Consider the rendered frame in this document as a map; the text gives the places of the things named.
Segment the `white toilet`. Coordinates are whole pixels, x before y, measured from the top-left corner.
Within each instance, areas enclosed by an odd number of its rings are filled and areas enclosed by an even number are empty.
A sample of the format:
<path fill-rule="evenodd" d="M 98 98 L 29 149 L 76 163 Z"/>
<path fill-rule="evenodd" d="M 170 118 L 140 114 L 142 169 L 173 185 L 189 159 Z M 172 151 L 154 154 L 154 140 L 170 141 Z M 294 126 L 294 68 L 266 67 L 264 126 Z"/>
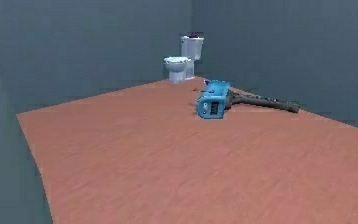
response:
<path fill-rule="evenodd" d="M 168 80 L 177 84 L 195 78 L 195 62 L 201 59 L 204 38 L 180 37 L 180 56 L 169 56 L 163 59 L 168 71 Z"/>

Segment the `blue vacuum cleaner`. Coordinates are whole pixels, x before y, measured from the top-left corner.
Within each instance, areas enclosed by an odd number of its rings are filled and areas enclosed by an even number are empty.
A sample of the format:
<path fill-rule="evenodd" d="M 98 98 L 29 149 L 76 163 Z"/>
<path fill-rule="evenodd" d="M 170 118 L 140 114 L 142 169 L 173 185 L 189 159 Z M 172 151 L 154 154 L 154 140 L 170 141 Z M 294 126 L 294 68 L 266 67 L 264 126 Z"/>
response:
<path fill-rule="evenodd" d="M 226 110 L 233 105 L 248 104 L 298 113 L 300 106 L 275 98 L 238 93 L 230 89 L 230 83 L 222 80 L 205 80 L 203 90 L 196 89 L 201 95 L 196 101 L 196 112 L 203 119 L 222 119 Z"/>

